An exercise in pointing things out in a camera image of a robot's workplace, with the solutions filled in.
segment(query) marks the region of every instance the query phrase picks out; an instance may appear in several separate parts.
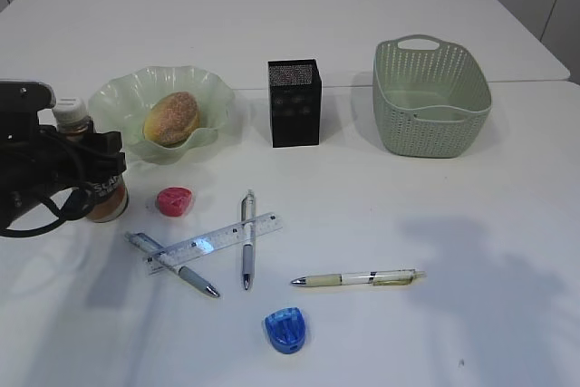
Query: pen tip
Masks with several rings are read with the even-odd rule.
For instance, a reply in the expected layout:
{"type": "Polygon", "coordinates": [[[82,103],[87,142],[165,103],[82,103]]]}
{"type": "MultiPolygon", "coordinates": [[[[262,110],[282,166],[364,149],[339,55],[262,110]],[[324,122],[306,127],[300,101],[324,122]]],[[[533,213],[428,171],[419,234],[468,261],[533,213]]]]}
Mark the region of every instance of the pen tip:
{"type": "Polygon", "coordinates": [[[217,291],[217,289],[215,287],[212,287],[211,285],[206,286],[206,293],[211,296],[212,298],[219,298],[219,292],[217,291]]]}

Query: wavy glass bowl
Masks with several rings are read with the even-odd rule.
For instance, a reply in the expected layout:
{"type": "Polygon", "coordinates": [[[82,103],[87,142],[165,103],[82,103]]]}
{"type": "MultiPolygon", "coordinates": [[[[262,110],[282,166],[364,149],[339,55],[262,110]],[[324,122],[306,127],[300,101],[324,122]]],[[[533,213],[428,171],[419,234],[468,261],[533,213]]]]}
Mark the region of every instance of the wavy glass bowl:
{"type": "Polygon", "coordinates": [[[208,145],[227,123],[234,92],[214,73],[198,67],[147,67],[113,79],[89,99],[89,113],[97,131],[120,131],[123,148],[143,160],[167,164],[189,149],[208,145]],[[146,140],[143,122],[151,108],[172,92],[187,91],[198,101],[200,123],[189,137],[173,147],[146,140]]]}

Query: red eraser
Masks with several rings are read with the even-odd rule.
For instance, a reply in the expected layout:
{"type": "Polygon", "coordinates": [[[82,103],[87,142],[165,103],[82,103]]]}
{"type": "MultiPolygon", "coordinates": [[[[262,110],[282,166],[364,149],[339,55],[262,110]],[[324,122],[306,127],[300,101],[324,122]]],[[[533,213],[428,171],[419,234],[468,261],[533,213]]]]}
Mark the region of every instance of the red eraser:
{"type": "Polygon", "coordinates": [[[192,193],[185,188],[163,189],[157,195],[159,212],[167,217],[180,217],[191,202],[192,193]]]}

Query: jar lid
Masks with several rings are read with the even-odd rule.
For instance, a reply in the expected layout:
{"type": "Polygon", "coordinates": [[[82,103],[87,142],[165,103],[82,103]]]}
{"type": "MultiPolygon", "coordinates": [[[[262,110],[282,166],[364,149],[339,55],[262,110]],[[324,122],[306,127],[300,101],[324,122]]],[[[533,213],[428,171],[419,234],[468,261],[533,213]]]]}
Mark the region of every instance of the jar lid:
{"type": "Polygon", "coordinates": [[[53,107],[53,115],[61,126],[70,126],[89,116],[87,107],[81,99],[58,99],[53,107]]]}

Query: white table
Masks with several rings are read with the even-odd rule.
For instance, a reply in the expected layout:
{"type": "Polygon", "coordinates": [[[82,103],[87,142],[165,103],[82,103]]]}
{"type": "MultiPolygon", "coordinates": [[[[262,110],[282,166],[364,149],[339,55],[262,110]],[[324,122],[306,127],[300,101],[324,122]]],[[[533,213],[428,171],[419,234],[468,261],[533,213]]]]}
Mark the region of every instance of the white table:
{"type": "Polygon", "coordinates": [[[576,387],[580,87],[491,90],[488,121],[454,160],[385,151],[368,87],[324,90],[320,146],[272,149],[266,92],[239,92],[215,144],[172,166],[131,163],[120,219],[1,241],[2,384],[576,387]],[[196,191],[186,218],[146,209],[165,180],[196,191]],[[249,293],[240,247],[189,264],[222,293],[213,300],[175,276],[146,276],[121,241],[125,230],[170,243],[235,222],[248,188],[258,212],[285,221],[258,239],[249,293]],[[288,284],[400,267],[428,278],[407,288],[288,284]],[[308,338],[283,356],[260,323],[294,305],[308,338]]]}
{"type": "Polygon", "coordinates": [[[0,71],[71,97],[147,65],[264,89],[267,61],[315,58],[324,86],[370,85],[377,43],[408,34],[465,45],[491,82],[569,76],[497,0],[15,0],[0,15],[0,71]]]}

